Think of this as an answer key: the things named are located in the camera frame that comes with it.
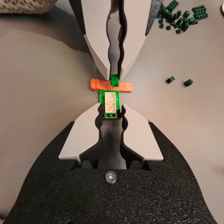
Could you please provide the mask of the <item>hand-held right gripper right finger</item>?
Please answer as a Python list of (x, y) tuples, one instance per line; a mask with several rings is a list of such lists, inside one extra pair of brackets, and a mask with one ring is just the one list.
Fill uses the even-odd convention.
[(127, 104), (122, 105), (120, 154), (127, 169), (133, 161), (137, 161), (142, 168), (146, 161), (164, 160), (149, 121)]

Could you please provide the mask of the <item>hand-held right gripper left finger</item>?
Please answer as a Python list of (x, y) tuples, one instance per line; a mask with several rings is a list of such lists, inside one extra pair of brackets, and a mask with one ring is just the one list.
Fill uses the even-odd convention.
[(103, 113), (103, 105), (96, 103), (75, 120), (58, 159), (77, 160), (80, 166), (89, 162), (94, 168), (98, 167), (104, 152), (101, 132)]

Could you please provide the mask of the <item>beige knitted cloth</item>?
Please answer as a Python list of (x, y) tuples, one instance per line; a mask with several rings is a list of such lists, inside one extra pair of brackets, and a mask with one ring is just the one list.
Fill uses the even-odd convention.
[(52, 9), (57, 0), (1, 0), (0, 14), (43, 14)]

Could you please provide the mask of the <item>orange lego brick separator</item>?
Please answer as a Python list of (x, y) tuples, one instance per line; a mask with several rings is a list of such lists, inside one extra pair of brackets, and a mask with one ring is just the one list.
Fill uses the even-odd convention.
[(134, 90), (134, 85), (132, 83), (119, 82), (118, 87), (112, 87), (110, 81), (91, 79), (90, 89), (93, 91), (120, 91), (128, 93)]

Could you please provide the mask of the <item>green and white lego assembly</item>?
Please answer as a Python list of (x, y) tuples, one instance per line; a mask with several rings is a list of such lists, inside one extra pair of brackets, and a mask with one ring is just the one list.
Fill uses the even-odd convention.
[(119, 91), (99, 91), (99, 102), (103, 105), (103, 119), (121, 119)]

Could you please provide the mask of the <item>pile of dark green lego bricks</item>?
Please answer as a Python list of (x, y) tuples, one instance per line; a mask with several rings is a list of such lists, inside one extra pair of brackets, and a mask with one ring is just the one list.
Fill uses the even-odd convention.
[(161, 5), (156, 15), (160, 29), (174, 29), (176, 34), (180, 34), (209, 16), (205, 5), (193, 7), (192, 12), (189, 10), (174, 12), (178, 5), (179, 2), (176, 0), (172, 0), (167, 6)]

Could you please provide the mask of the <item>small bright green lego brick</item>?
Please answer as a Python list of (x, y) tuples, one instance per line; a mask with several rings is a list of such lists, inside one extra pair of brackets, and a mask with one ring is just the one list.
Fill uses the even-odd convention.
[(111, 75), (111, 82), (110, 82), (112, 87), (119, 87), (119, 78), (118, 75), (112, 74)]

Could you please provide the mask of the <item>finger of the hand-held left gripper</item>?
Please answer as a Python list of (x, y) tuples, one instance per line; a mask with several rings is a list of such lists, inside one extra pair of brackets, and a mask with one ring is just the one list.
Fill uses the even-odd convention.
[(146, 38), (151, 0), (120, 0), (121, 38), (118, 77), (123, 79), (135, 62)]
[(82, 0), (84, 38), (97, 68), (106, 80), (110, 79), (111, 74), (108, 57), (110, 41), (107, 32), (110, 11), (110, 0)]

